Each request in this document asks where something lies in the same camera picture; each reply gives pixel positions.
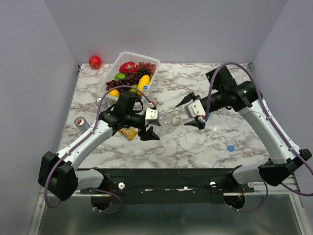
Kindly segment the tall clear plastic bottle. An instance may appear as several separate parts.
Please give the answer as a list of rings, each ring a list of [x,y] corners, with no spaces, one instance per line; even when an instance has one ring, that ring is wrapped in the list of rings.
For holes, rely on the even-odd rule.
[[[161,126],[159,126],[157,128],[157,131],[158,131],[159,134],[164,135],[164,134],[173,132],[173,131],[176,130],[177,127],[179,127],[179,126],[173,126],[172,125],[172,119],[173,118],[175,118],[175,117],[166,116],[166,117],[161,117],[160,118],[159,122],[160,122]]]

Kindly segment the white blue bottle cap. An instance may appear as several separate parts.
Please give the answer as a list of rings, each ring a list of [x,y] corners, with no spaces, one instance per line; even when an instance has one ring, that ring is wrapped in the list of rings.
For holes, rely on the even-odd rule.
[[[149,86],[147,86],[147,85],[142,86],[142,90],[143,90],[143,91],[148,90],[148,88],[149,88]]]

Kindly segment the blue label water bottle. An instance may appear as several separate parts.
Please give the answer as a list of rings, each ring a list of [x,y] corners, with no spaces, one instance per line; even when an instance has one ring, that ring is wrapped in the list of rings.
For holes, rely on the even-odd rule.
[[[209,120],[210,116],[211,116],[211,113],[208,113],[208,115],[207,115],[207,117],[205,119],[205,122],[207,122]]]

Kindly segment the small clear plastic bottle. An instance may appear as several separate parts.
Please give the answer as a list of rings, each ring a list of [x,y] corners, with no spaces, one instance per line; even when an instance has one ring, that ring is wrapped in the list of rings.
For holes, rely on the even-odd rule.
[[[143,93],[145,96],[151,101],[149,102],[144,96],[142,97],[142,102],[145,108],[153,108],[154,107],[154,96],[148,90],[144,90]]]

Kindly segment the clear transparent bottle cap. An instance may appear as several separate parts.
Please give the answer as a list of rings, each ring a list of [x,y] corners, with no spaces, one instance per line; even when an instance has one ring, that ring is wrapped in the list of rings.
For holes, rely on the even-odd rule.
[[[179,126],[183,123],[182,117],[175,117],[172,119],[173,126]]]

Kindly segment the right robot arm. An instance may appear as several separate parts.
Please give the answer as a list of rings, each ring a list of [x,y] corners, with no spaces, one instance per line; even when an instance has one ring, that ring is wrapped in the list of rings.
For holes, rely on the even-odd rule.
[[[235,192],[249,182],[278,186],[312,157],[308,149],[300,149],[276,123],[251,81],[237,84],[226,66],[209,71],[206,77],[215,93],[204,98],[190,93],[179,103],[191,118],[187,125],[204,129],[210,113],[233,109],[248,122],[269,153],[264,164],[240,165],[228,172],[224,183],[229,191]]]

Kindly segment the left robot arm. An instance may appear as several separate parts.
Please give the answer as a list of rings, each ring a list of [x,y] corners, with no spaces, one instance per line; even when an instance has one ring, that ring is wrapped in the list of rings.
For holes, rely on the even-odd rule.
[[[81,163],[104,141],[125,127],[139,130],[142,141],[159,140],[153,126],[160,125],[156,105],[149,100],[145,112],[135,111],[138,99],[124,91],[117,102],[106,110],[97,110],[94,124],[78,139],[57,153],[46,152],[41,161],[38,183],[44,187],[44,197],[51,192],[60,201],[70,198],[77,190],[93,189],[104,193],[109,182],[97,169],[79,171]]]

